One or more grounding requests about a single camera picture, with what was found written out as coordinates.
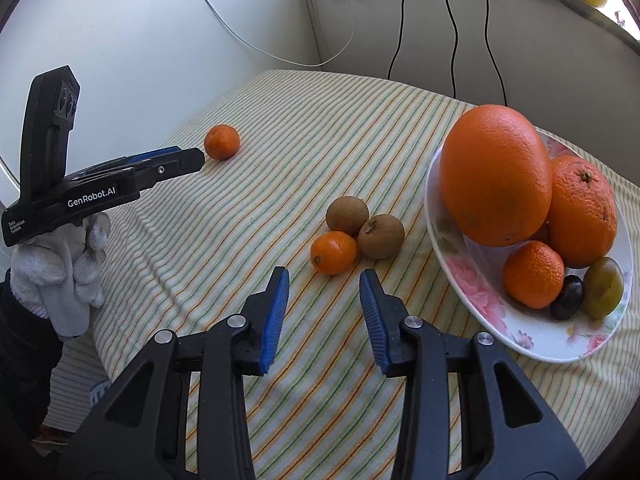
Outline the left white gloved hand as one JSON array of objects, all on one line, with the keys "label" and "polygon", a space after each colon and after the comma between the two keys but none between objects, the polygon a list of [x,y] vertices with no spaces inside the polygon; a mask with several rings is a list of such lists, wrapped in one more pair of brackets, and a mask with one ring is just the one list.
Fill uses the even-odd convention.
[{"label": "left white gloved hand", "polygon": [[51,322],[66,341],[89,328],[102,307],[101,270],[111,220],[104,212],[69,223],[14,248],[10,289],[27,311]]}]

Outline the left black sleeve forearm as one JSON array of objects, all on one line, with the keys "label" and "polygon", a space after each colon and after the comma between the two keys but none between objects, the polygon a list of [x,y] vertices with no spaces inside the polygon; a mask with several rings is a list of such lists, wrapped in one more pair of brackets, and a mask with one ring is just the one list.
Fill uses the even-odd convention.
[{"label": "left black sleeve forearm", "polygon": [[52,370],[63,343],[46,318],[14,297],[11,274],[1,283],[1,458],[23,467],[42,456],[32,447],[50,404]]}]

